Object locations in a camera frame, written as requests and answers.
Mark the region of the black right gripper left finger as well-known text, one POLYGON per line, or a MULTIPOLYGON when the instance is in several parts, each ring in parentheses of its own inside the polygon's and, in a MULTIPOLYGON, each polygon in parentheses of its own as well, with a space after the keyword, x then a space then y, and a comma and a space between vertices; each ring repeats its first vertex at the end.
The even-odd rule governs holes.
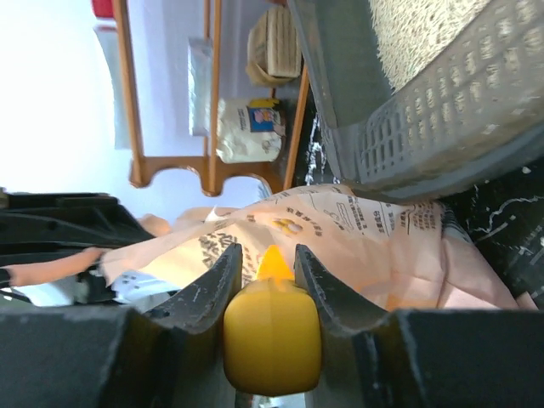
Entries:
POLYGON ((233 406, 222 330, 241 264, 233 244, 143 314, 122 306, 2 309, 2 406, 233 406))

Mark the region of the yellow plastic litter scoop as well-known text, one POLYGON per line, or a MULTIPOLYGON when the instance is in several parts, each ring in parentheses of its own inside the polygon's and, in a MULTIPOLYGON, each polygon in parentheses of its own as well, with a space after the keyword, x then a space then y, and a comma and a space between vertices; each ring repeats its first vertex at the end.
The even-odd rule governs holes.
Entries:
POLYGON ((224 311, 224 373, 247 394, 306 393, 320 379, 320 320, 312 297, 294 280, 278 246, 269 246, 256 280, 224 311))

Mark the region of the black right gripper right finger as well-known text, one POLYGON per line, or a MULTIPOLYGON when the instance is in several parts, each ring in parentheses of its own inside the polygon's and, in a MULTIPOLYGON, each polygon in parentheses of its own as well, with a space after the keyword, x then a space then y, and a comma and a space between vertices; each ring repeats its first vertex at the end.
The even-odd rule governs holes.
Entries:
POLYGON ((332 275, 304 245, 295 280, 322 339, 309 407, 540 407, 543 314, 498 309, 388 312, 332 275))

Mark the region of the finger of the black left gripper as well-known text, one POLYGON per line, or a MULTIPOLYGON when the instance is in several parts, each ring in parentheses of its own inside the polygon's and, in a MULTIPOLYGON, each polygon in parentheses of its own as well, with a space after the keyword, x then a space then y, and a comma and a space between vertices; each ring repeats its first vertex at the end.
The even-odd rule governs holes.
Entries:
POLYGON ((1 254, 118 248, 153 235, 103 193, 1 194, 1 254))

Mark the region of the pink cat litter bag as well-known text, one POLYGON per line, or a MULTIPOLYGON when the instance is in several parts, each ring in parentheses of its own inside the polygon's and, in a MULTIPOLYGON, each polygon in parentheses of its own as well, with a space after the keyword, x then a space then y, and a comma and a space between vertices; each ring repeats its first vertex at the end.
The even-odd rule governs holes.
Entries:
POLYGON ((281 192, 243 208, 193 208, 175 224, 147 216, 147 241, 90 247, 54 261, 8 261, 11 286, 40 286, 96 265, 124 303, 187 287, 231 244, 242 280, 292 276, 308 247, 340 281, 386 310, 533 309, 513 295, 453 213, 436 202, 395 205, 332 184, 281 192))

